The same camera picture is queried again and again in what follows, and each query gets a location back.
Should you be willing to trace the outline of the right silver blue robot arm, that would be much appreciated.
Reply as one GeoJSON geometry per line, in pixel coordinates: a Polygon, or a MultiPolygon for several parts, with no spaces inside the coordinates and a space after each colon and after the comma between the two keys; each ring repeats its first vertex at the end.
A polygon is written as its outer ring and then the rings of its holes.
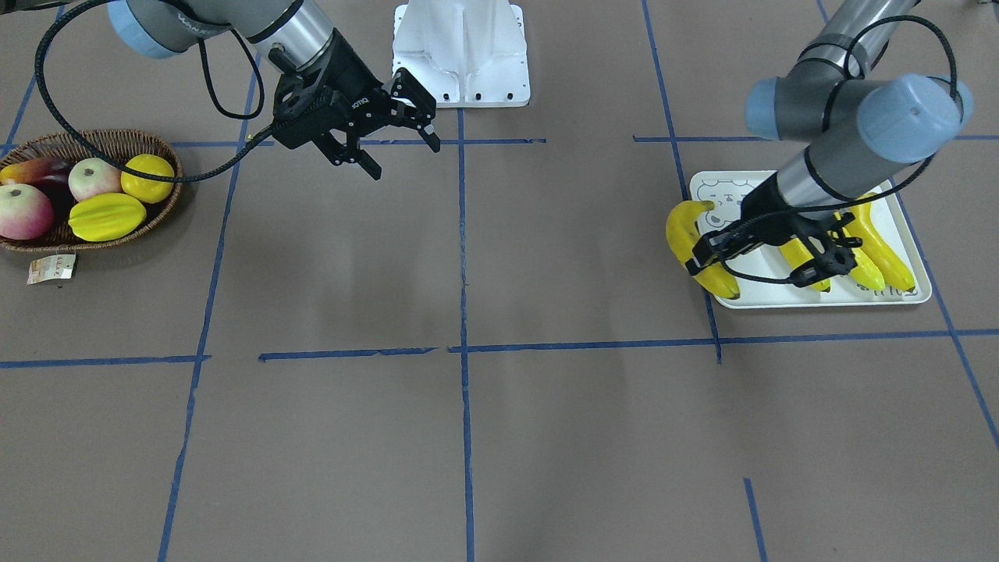
{"type": "Polygon", "coordinates": [[[270,133],[286,148],[313,144],[374,179],[382,170],[361,139],[382,128],[414,130],[439,152],[434,96],[407,69],[375,77],[314,1],[111,1],[108,14],[129,47],[154,59],[225,32],[252,46],[279,71],[270,133]]]}

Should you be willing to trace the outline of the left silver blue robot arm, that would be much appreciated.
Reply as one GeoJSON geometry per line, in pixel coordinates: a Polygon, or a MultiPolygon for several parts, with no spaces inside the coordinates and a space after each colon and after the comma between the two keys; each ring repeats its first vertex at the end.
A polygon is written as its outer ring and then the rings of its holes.
{"type": "Polygon", "coordinates": [[[913,16],[913,1],[845,1],[799,54],[788,75],[764,79],[747,97],[754,135],[797,141],[804,148],[743,198],[738,219],[700,233],[686,201],[671,211],[667,241],[689,276],[714,295],[739,298],[746,274],[729,261],[763,245],[799,240],[809,259],[785,284],[806,287],[849,273],[865,236],[845,230],[865,195],[909,166],[921,173],[969,121],[973,98],[959,80],[953,51],[939,27],[913,16]],[[897,25],[931,31],[947,57],[944,76],[906,73],[888,81],[869,75],[897,25]]]}

